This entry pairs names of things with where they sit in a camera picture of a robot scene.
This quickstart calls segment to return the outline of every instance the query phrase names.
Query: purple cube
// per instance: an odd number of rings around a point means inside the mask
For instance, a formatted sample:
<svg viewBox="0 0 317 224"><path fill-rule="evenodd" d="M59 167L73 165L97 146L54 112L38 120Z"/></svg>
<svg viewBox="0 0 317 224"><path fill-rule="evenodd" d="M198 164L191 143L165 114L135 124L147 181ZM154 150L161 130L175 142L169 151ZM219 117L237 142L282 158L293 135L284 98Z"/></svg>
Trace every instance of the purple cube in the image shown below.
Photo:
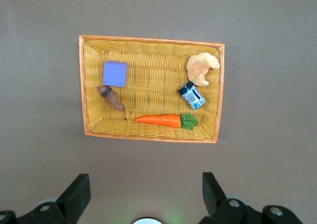
<svg viewBox="0 0 317 224"><path fill-rule="evenodd" d="M127 82L128 63L108 60L104 66L104 85L124 87Z"/></svg>

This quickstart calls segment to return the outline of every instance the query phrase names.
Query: table surface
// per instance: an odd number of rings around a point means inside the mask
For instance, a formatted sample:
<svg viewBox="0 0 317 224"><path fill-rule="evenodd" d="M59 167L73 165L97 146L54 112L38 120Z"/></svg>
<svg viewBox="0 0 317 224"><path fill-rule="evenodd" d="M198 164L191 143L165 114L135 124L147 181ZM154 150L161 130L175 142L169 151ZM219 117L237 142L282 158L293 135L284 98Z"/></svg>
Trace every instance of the table surface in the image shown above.
<svg viewBox="0 0 317 224"><path fill-rule="evenodd" d="M202 173L256 210L317 223L317 0L0 0L0 210L89 173L80 224L196 224ZM81 34L223 42L216 144L84 135Z"/></svg>

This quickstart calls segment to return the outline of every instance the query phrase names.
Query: croissant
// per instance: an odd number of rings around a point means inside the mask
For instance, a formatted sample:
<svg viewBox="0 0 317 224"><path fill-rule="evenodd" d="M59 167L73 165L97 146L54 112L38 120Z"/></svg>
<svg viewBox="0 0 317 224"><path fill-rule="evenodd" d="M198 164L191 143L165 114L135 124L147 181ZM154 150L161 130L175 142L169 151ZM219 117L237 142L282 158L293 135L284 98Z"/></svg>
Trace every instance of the croissant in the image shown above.
<svg viewBox="0 0 317 224"><path fill-rule="evenodd" d="M220 64L215 56L207 52L191 56L186 65L188 79L197 86L207 86L209 82L205 80L209 68L219 69Z"/></svg>

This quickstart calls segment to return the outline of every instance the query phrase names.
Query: screw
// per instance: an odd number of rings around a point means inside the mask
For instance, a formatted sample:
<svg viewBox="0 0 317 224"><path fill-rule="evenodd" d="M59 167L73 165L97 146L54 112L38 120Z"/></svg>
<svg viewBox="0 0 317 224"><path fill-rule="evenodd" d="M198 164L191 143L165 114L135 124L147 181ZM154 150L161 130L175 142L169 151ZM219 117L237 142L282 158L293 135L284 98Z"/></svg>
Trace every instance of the screw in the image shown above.
<svg viewBox="0 0 317 224"><path fill-rule="evenodd" d="M234 199L230 200L229 204L231 207L234 207L234 208L238 208L240 206L239 202L237 200L234 200Z"/></svg>
<svg viewBox="0 0 317 224"><path fill-rule="evenodd" d="M50 209L50 206L49 205L44 205L40 208L40 212L45 212L47 211L48 209Z"/></svg>
<svg viewBox="0 0 317 224"><path fill-rule="evenodd" d="M282 216L283 215L283 212L277 208L277 207L272 207L270 208L270 211L274 214L274 215L277 215L277 216Z"/></svg>

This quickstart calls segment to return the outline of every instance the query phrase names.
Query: black lid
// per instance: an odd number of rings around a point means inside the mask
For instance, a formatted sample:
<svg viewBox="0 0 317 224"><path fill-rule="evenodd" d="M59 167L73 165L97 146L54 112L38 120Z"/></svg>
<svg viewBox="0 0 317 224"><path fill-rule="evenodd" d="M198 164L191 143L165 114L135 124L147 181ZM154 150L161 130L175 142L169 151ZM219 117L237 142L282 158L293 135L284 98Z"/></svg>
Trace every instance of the black lid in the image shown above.
<svg viewBox="0 0 317 224"><path fill-rule="evenodd" d="M182 87L180 87L180 88L178 89L178 92L180 93L180 95L183 95L183 94L186 93L186 91L187 91L188 89L190 89L190 88L193 87L193 86L194 86L194 84L193 84L191 81L188 81L188 82L186 82L185 84L183 84Z"/></svg>

